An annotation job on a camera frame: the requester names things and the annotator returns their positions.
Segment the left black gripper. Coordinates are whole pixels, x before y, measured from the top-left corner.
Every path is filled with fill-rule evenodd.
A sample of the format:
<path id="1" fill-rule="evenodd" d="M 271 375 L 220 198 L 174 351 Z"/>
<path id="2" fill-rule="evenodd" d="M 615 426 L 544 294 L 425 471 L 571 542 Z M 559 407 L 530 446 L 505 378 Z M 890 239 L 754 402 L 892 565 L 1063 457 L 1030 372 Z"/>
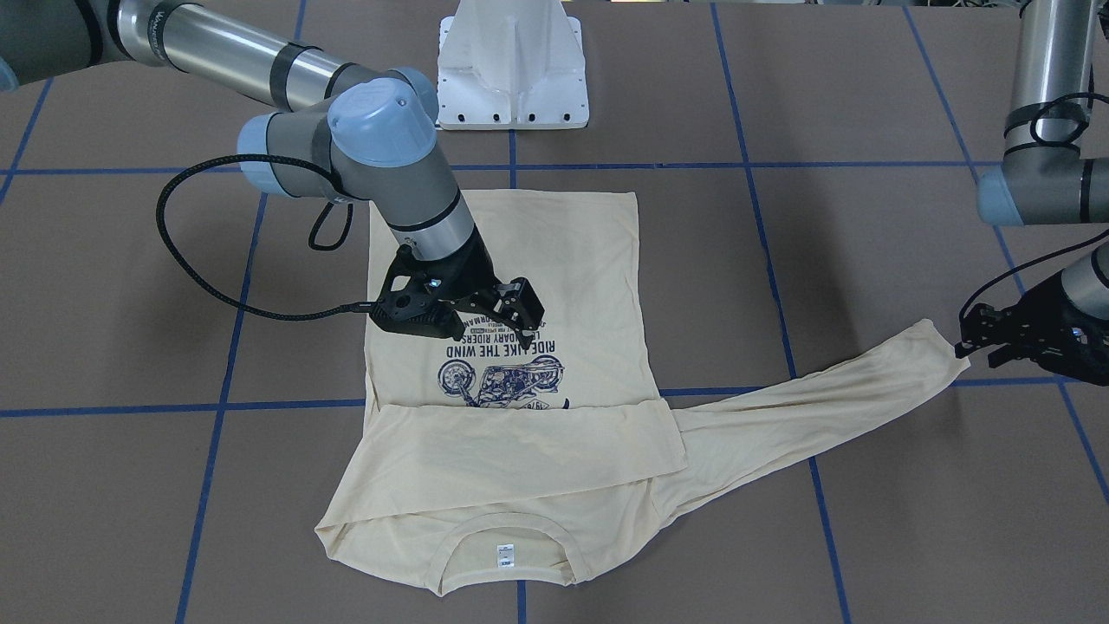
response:
<path id="1" fill-rule="evenodd" d="M 1074 307 L 1060 277 L 1032 287 L 1013 307 L 976 303 L 960 319 L 957 358 L 990 348 L 988 367 L 1029 360 L 1050 374 L 1108 386 L 1108 324 Z"/>

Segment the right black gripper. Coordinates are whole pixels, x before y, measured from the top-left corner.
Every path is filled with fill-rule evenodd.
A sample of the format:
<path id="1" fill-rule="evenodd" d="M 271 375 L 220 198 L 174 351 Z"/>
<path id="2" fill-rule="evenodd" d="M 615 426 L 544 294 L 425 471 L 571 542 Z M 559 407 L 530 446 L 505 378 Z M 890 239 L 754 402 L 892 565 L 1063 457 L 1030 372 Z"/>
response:
<path id="1" fill-rule="evenodd" d="M 545 316 L 532 284 L 526 277 L 498 279 L 484 238 L 472 234 L 440 260 L 417 260 L 413 246 L 401 245 L 373 304 L 373 324 L 393 335 L 459 341 L 466 331 L 461 311 L 479 315 L 474 335 L 512 333 L 516 342 L 535 342 Z"/>

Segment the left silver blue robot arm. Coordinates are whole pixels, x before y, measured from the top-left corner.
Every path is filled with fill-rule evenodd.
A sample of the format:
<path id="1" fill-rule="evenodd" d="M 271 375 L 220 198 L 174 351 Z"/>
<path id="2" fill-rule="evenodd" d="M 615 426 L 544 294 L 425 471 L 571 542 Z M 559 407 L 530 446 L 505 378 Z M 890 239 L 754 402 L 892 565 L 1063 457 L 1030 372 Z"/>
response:
<path id="1" fill-rule="evenodd" d="M 1105 224 L 1108 163 L 1085 158 L 1080 142 L 1093 103 L 1098 1 L 1027 1 L 1015 60 L 1011 108 L 999 167 L 981 176 L 977 209 L 986 224 Z M 1066 246 L 1079 257 L 1035 285 L 1010 307 L 974 291 L 959 311 L 960 358 L 988 351 L 988 365 L 1027 360 L 1049 374 L 1108 383 L 1108 248 L 1106 234 Z"/>

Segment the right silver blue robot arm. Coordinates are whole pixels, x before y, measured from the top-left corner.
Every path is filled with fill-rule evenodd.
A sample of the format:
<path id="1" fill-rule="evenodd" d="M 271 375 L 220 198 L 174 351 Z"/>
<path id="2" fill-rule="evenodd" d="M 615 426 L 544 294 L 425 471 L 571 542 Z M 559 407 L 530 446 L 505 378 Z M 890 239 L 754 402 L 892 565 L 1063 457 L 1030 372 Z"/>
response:
<path id="1" fill-rule="evenodd" d="M 396 335 L 464 337 L 484 315 L 527 347 L 545 308 L 531 284 L 496 277 L 482 234 L 438 146 L 438 98 L 413 68 L 373 71 L 221 16 L 191 1 L 4 1 L 3 91 L 131 60 L 201 76 L 272 108 L 250 119 L 237 150 L 171 178 L 156 200 L 159 236 L 199 287 L 231 307 L 277 319 L 217 291 L 171 239 L 169 198 L 193 175 L 240 165 L 269 195 L 321 198 L 326 209 L 369 201 L 399 249 L 379 296 L 323 309 L 367 315 Z"/>

